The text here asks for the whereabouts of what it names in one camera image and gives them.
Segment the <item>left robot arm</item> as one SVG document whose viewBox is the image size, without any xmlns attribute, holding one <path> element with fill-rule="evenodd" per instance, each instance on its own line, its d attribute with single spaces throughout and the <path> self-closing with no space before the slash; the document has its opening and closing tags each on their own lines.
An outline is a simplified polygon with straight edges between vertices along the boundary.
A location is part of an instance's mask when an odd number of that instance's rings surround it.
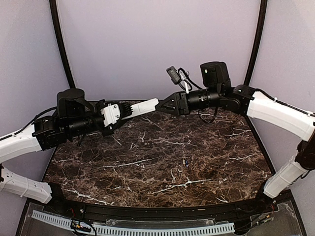
<svg viewBox="0 0 315 236">
<path fill-rule="evenodd" d="M 100 100 L 96 104 L 85 99 L 85 92 L 70 88 L 57 94 L 57 105 L 36 115 L 18 131 L 1 137 L 0 162 L 4 163 L 24 154 L 55 148 L 84 138 L 87 134 L 100 132 L 108 136 L 131 118 L 155 110 L 157 99 L 149 102 L 107 103 Z M 44 204 L 50 203 L 58 214 L 69 211 L 69 202 L 63 199 L 59 185 L 39 182 L 18 175 L 9 169 L 0 168 L 0 189 L 20 197 L 27 197 Z"/>
</svg>

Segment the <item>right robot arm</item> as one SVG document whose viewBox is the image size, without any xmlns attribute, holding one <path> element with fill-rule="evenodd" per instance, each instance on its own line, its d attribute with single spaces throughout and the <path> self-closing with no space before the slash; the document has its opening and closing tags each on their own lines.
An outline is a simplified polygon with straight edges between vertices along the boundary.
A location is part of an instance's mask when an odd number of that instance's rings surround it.
<svg viewBox="0 0 315 236">
<path fill-rule="evenodd" d="M 176 92 L 156 105 L 156 110 L 174 116 L 214 107 L 244 117 L 263 120 L 301 139 L 296 156 L 284 164 L 262 187 L 251 203 L 255 213 L 262 213 L 286 187 L 315 168 L 315 115 L 271 97 L 265 91 L 246 85 L 231 86 L 225 62 L 207 62 L 200 66 L 204 89 Z"/>
</svg>

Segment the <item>white remote control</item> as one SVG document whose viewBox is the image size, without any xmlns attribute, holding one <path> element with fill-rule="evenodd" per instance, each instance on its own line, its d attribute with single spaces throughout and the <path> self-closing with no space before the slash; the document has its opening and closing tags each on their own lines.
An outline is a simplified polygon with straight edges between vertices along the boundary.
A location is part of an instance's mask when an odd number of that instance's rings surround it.
<svg viewBox="0 0 315 236">
<path fill-rule="evenodd" d="M 131 106 L 132 114 L 130 116 L 122 118 L 122 120 L 137 117 L 143 114 L 154 112 L 156 110 L 156 105 L 158 104 L 158 99 L 153 98 L 140 103 L 136 103 Z"/>
</svg>

